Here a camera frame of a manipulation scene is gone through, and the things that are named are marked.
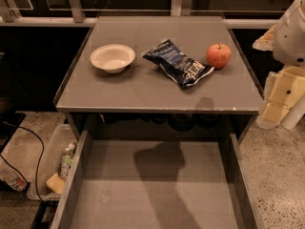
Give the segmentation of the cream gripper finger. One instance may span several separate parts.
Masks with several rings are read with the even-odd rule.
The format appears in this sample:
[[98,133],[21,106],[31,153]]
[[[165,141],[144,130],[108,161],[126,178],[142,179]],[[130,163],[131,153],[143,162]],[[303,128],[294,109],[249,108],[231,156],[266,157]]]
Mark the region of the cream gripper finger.
[[256,124],[266,130],[272,129],[280,124],[288,112],[287,106],[264,100],[259,107]]
[[264,89],[264,98],[292,108],[305,94],[305,69],[297,66],[285,66],[278,73],[270,73]]

